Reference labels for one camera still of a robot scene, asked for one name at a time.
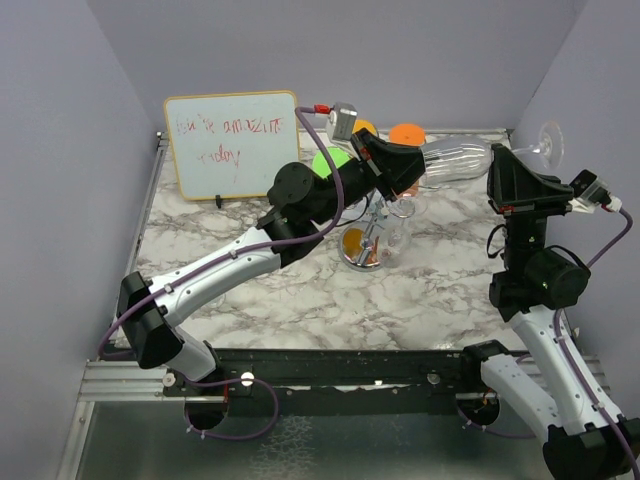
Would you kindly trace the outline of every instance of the wine glass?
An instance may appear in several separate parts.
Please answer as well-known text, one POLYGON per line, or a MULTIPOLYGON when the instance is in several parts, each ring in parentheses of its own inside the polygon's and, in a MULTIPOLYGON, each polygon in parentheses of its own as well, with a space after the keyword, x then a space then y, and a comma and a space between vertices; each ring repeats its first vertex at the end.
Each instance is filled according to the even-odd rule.
POLYGON ((542 157, 543 165, 549 170, 560 166, 564 157, 564 138, 560 126, 554 121, 548 121, 540 129, 538 144, 511 150, 513 153, 535 153, 542 157))
POLYGON ((387 268, 399 267, 410 244, 411 233, 404 223, 387 225, 378 239, 380 265, 387 268))
POLYGON ((400 197, 395 202, 387 203, 389 213, 401 219, 409 218, 416 213, 416 202, 414 196, 400 197))
POLYGON ((340 259, 359 272, 372 272, 381 267, 378 242, 382 229, 372 215, 368 222, 355 222, 345 227, 338 242, 340 259))

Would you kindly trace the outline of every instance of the orange lid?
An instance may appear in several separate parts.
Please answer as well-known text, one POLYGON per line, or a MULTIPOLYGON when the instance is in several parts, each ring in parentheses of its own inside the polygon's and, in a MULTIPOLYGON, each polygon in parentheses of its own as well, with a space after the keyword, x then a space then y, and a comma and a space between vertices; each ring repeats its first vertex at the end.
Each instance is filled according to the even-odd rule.
POLYGON ((373 126, 373 123, 368 120, 356 119, 356 123, 353 126, 353 133, 356 133, 358 130, 362 130, 363 128, 366 128, 374 135, 378 135, 378 130, 373 126))
POLYGON ((389 141, 400 145, 410 145, 420 147, 426 141, 425 132, 422 127, 412 123, 401 123, 396 125, 389 132, 389 141))

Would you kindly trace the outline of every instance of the white marble surface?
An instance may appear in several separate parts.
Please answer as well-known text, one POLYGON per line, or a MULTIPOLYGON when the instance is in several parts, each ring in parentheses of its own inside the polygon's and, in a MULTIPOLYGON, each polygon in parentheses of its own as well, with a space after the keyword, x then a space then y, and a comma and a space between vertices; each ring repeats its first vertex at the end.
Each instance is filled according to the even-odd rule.
MULTIPOLYGON (((483 136, 506 142, 503 134, 483 136)), ((302 135, 302 160, 316 148, 302 135)), ((486 177, 421 191, 426 211, 412 222, 403 266, 360 273, 338 257, 338 232, 302 261, 249 281, 205 306, 184 329, 214 347, 457 349, 489 339, 523 348, 489 303, 485 242, 500 218, 489 208, 486 177)), ((147 278, 175 270, 238 237, 268 210, 266 199, 187 202, 166 156, 137 268, 147 278)))

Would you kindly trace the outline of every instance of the gray wall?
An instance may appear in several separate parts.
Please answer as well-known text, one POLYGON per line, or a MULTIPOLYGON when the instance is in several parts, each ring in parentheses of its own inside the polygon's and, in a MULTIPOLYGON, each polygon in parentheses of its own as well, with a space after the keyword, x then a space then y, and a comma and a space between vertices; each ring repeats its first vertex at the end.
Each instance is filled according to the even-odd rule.
POLYGON ((155 135, 84 1, 0 18, 0 476, 32 480, 57 471, 155 135))
MULTIPOLYGON (((583 168, 602 175, 640 220, 640 2, 591 0, 554 60, 515 135, 534 142, 544 121, 556 120, 565 137, 570 181, 583 168)), ((619 215, 572 214, 552 222, 549 237, 590 258, 624 225, 619 215)), ((571 323, 585 348, 597 353, 615 398, 640 415, 640 228, 634 228, 593 269, 571 323)))
POLYGON ((157 128, 172 95, 291 89, 379 126, 514 128, 584 0, 87 0, 157 128))

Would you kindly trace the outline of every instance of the purple cable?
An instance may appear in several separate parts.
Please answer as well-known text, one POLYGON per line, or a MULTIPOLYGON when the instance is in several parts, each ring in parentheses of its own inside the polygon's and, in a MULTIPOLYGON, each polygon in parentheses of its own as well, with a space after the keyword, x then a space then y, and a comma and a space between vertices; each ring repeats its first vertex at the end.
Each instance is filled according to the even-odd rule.
POLYGON ((185 420, 189 425, 189 428, 194 432, 199 433, 200 435, 204 435, 205 437, 215 438, 218 440, 231 440, 235 442, 241 442, 244 440, 253 440, 255 438, 261 437, 262 435, 267 433, 269 430, 271 430, 275 426, 276 422, 278 421, 278 414, 280 413, 280 402, 278 402, 278 395, 276 394, 276 391, 274 390, 274 388, 264 380, 260 380, 259 378, 253 378, 251 380, 244 380, 242 378, 233 378, 231 380, 221 380, 219 382, 198 383, 198 382, 192 382, 191 380, 186 379, 186 382, 188 384, 195 385, 197 387, 222 387, 224 385, 231 385, 233 383, 249 382, 249 381, 259 383, 260 385, 262 385, 264 388, 266 388, 269 391, 269 393, 271 394, 271 398, 273 398, 273 415, 271 416, 269 423, 267 423, 263 428, 261 428, 257 432, 249 433, 247 435, 224 435, 222 433, 213 433, 213 432, 209 432, 208 430, 198 430, 197 428, 195 428, 191 424, 191 419, 189 418, 189 415, 186 414, 185 420))
POLYGON ((464 414, 460 406, 456 405, 456 408, 458 409, 458 415, 460 415, 460 418, 462 418, 465 421, 465 426, 463 426, 462 428, 465 428, 466 426, 470 426, 475 428, 476 430, 482 431, 483 433, 488 433, 489 435, 493 435, 495 437, 500 437, 500 438, 509 438, 511 440, 531 440, 532 438, 536 438, 536 436, 533 433, 517 434, 517 433, 504 433, 504 432, 499 432, 497 430, 491 430, 486 426, 480 425, 478 423, 475 423, 469 420, 469 417, 467 417, 464 414))
MULTIPOLYGON (((618 243, 622 239, 622 237, 624 237, 629 232, 629 230, 631 230, 631 227, 633 227, 633 218, 631 217, 629 212, 627 212, 624 208, 621 208, 620 214, 627 220, 627 225, 622 229, 622 231, 618 235, 616 235, 598 253, 595 254, 595 256, 587 263, 588 267, 591 267, 594 263, 600 260, 600 258, 605 253, 607 253, 611 249, 611 247, 613 247, 616 243, 618 243)), ((631 450, 631 445, 629 445, 629 442, 624 437, 622 430, 620 430, 620 427, 618 427, 618 424, 615 422, 615 420, 611 418, 611 415, 609 415, 609 412, 607 412, 604 409, 604 407, 598 406, 598 404, 600 403, 600 401, 598 400, 598 396, 589 385, 589 382, 587 381, 582 371, 580 370, 578 363, 576 362, 575 358, 573 358, 573 355, 571 354, 571 350, 569 350, 566 340, 562 336, 562 332, 560 330, 561 311, 562 310, 557 310, 553 316, 553 330, 555 332, 556 338, 558 339, 558 345, 560 345, 560 349, 562 350, 562 353, 567 359, 567 362, 569 362, 569 365, 571 366, 573 373, 576 375, 576 377, 578 378, 578 381, 580 382, 584 390, 587 392, 589 399, 591 400, 591 402, 593 402, 593 405, 598 408, 598 411, 600 412, 602 417, 605 419, 605 421, 611 426, 611 430, 613 430, 613 433, 615 434, 616 438, 620 442, 620 445, 622 445, 622 449, 624 450, 625 455, 627 456, 627 458, 631 463, 631 469, 633 470, 633 478, 635 480, 640 480, 640 468, 638 467, 638 463, 636 462, 636 457, 633 454, 633 451, 631 450)))
MULTIPOLYGON (((276 241, 272 241, 272 242, 258 243, 256 245, 249 245, 247 247, 239 248, 238 250, 236 250, 236 254, 237 255, 242 255, 244 253, 253 252, 254 250, 260 250, 260 249, 263 249, 263 248, 281 247, 281 246, 297 245, 299 243, 311 242, 311 241, 317 240, 318 238, 321 238, 321 237, 324 237, 325 235, 327 235, 329 232, 331 232, 331 230, 334 229, 334 227, 340 221, 340 216, 342 215, 342 211, 344 210, 344 188, 343 188, 343 185, 342 185, 342 180, 340 179, 340 174, 338 173, 338 168, 336 167, 335 163, 333 162, 333 159, 331 158, 331 154, 329 153, 329 150, 327 150, 327 147, 324 146, 324 143, 322 142, 322 140, 320 139, 318 134, 315 132, 315 130, 313 129, 313 127, 311 126, 309 121, 306 118, 304 118, 304 114, 305 113, 315 113, 315 110, 313 108, 310 108, 310 107, 296 107, 296 109, 295 109, 296 117, 298 117, 298 120, 300 121, 302 126, 305 128, 305 130, 307 130, 307 132, 309 133, 309 135, 311 136, 313 141, 316 143, 316 145, 318 146, 318 148, 320 149, 320 151, 324 155, 324 158, 326 159, 327 164, 329 165, 329 169, 331 170, 331 174, 332 174, 334 182, 336 184, 336 196, 338 197, 338 207, 336 209, 336 216, 333 218, 333 220, 331 220, 331 223, 329 223, 329 225, 327 225, 323 230, 321 230, 319 232, 316 232, 316 233, 314 233, 312 235, 307 235, 306 237, 300 237, 300 238, 293 238, 293 239, 289 239, 289 240, 276 240, 276 241)), ((231 254, 230 253, 225 253, 225 254, 219 256, 218 258, 214 258, 210 262, 205 263, 201 267, 196 268, 193 272, 190 272, 190 273, 187 273, 186 275, 183 275, 182 277, 180 277, 177 280, 173 281, 169 285, 171 286, 171 288, 175 289, 176 287, 179 287, 183 283, 188 282, 192 278, 197 277, 201 273, 206 272, 210 268, 215 267, 216 265, 224 262, 225 260, 230 260, 230 259, 232 259, 231 254)), ((100 355, 100 357, 103 358, 103 359, 104 358, 109 358, 109 359, 114 359, 114 360, 117 359, 117 358, 126 358, 126 357, 128 357, 129 354, 131 353, 131 350, 127 350, 127 351, 124 351, 124 352, 118 352, 118 353, 109 353, 109 354, 105 353, 104 347, 109 342, 109 338, 111 338, 111 335, 113 335, 113 333, 116 330, 118 330, 118 328, 120 328, 120 326, 124 322, 126 322, 129 318, 131 318, 131 316, 134 313, 136 313, 138 310, 140 310, 142 307, 144 307, 148 303, 152 302, 153 300, 156 300, 157 298, 159 298, 159 297, 161 297, 162 295, 165 295, 165 294, 166 294, 165 290, 161 289, 161 290, 158 290, 158 291, 152 293, 151 295, 146 296, 145 298, 140 300, 138 303, 136 303, 132 307, 130 307, 115 322, 113 322, 111 327, 109 327, 109 329, 106 331, 106 333, 100 339, 100 343, 99 343, 99 346, 98 346, 98 354, 100 355)))

